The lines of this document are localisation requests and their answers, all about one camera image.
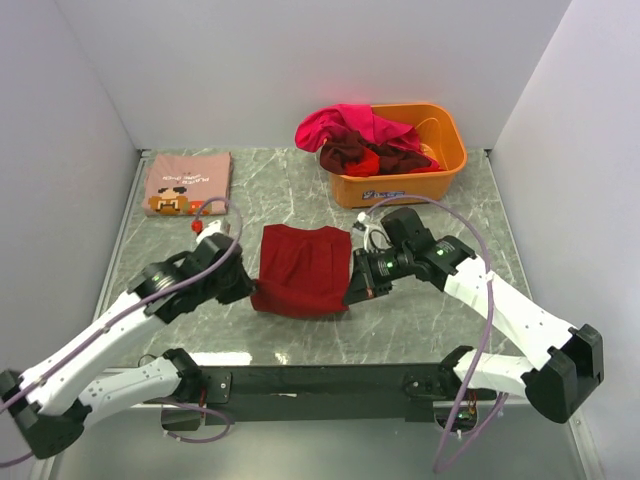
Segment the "dark red t-shirt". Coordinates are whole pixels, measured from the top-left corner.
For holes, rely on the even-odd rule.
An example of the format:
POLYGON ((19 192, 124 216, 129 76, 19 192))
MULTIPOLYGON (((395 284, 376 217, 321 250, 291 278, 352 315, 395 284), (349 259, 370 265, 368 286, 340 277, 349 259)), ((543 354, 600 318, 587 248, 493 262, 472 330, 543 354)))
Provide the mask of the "dark red t-shirt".
POLYGON ((350 234, 335 227, 265 226, 253 309, 295 319, 346 311, 351 252, 350 234))

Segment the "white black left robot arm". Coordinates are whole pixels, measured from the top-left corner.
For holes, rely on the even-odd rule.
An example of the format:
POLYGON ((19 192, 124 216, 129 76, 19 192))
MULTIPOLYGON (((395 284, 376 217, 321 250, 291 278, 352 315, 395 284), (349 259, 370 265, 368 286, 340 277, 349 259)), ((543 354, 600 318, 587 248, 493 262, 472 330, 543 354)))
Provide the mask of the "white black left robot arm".
POLYGON ((88 427, 133 405, 163 398, 198 401, 206 382, 182 348, 121 374, 102 374, 138 341, 201 304, 226 305, 254 291, 238 241, 223 233, 201 235, 194 250, 147 265, 100 318, 59 351, 23 372, 2 372, 1 409, 10 413, 32 455, 46 459, 88 427))

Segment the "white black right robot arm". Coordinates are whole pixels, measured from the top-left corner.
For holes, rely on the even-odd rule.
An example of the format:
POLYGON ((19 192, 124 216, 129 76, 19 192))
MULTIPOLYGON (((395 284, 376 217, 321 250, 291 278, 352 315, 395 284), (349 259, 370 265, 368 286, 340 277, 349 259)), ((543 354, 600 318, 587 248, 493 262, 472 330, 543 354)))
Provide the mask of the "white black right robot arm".
POLYGON ((394 281, 414 277, 483 316, 520 352, 457 348, 438 377, 444 395, 460 399, 471 389, 514 395, 562 424, 603 382, 603 338, 594 327, 577 328, 538 306, 458 238, 435 239, 412 208, 384 216, 381 228, 389 246, 354 251, 345 304, 387 295, 394 281))

